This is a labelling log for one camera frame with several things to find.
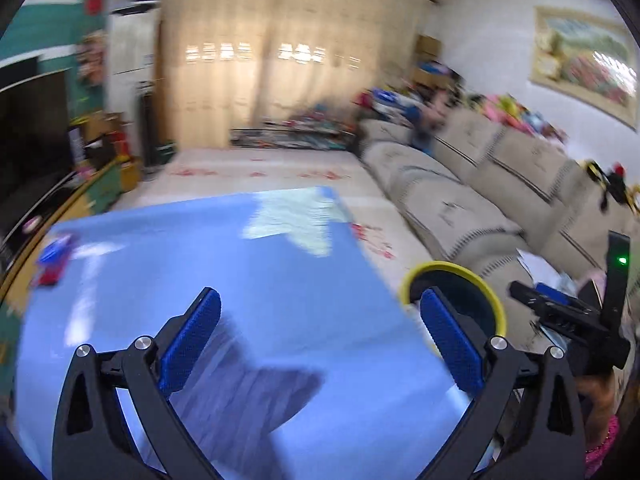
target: child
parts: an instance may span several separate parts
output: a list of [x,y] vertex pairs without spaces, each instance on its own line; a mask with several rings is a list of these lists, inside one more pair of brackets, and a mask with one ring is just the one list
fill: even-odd
[[414,128],[410,142],[412,148],[431,156],[431,139],[433,139],[435,131],[442,126],[447,118],[449,113],[447,108],[448,101],[449,93],[446,90],[439,89],[430,103],[415,105],[405,111],[404,118]]
[[615,377],[613,371],[606,376],[576,377],[578,393],[593,403],[591,413],[584,422],[586,441],[586,477],[591,477],[602,465],[618,434],[618,418],[614,415]]

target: painting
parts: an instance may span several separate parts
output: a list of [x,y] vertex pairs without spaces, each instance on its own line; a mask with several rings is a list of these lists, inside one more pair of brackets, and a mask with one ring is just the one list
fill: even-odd
[[567,9],[536,8],[530,80],[636,127],[635,43],[625,25]]

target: stuffed toy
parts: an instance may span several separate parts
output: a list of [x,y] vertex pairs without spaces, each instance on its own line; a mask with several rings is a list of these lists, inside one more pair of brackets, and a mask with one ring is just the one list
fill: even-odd
[[634,209],[634,205],[626,192],[625,168],[623,168],[620,163],[616,162],[611,168],[611,171],[606,174],[593,160],[587,163],[586,169],[591,180],[599,182],[603,188],[602,200],[600,201],[601,212],[605,213],[609,208],[609,195],[611,195],[617,203],[621,205],[626,204],[631,209]]

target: metal screw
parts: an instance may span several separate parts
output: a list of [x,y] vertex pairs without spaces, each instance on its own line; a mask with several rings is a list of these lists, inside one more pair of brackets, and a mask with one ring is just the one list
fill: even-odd
[[146,350],[151,346],[151,338],[143,335],[142,337],[136,339],[136,342],[134,344],[138,350]]
[[491,338],[491,346],[496,350],[504,350],[507,348],[507,340],[499,335]]
[[554,359],[562,359],[564,357],[564,352],[557,346],[552,346],[551,350],[549,350],[549,353]]
[[91,347],[89,345],[80,345],[78,348],[76,348],[76,355],[78,357],[84,357],[89,353],[89,350],[91,350]]

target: toy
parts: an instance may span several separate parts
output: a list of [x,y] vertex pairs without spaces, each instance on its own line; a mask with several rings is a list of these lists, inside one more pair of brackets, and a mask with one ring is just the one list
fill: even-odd
[[513,96],[473,95],[468,98],[468,106],[484,115],[494,123],[510,126],[515,130],[532,136],[541,135],[559,145],[566,141],[566,134],[547,123],[540,112],[532,112],[522,106]]
[[73,252],[76,238],[74,234],[63,233],[56,235],[46,245],[38,257],[38,264],[43,270],[36,280],[37,285],[55,285],[59,282]]
[[602,200],[600,201],[600,211],[605,213],[609,208],[608,196],[619,204],[627,204],[632,210],[636,210],[634,200],[626,189],[625,168],[616,162],[609,173],[605,173],[594,160],[588,160],[585,164],[587,174],[594,182],[599,182],[602,186]]

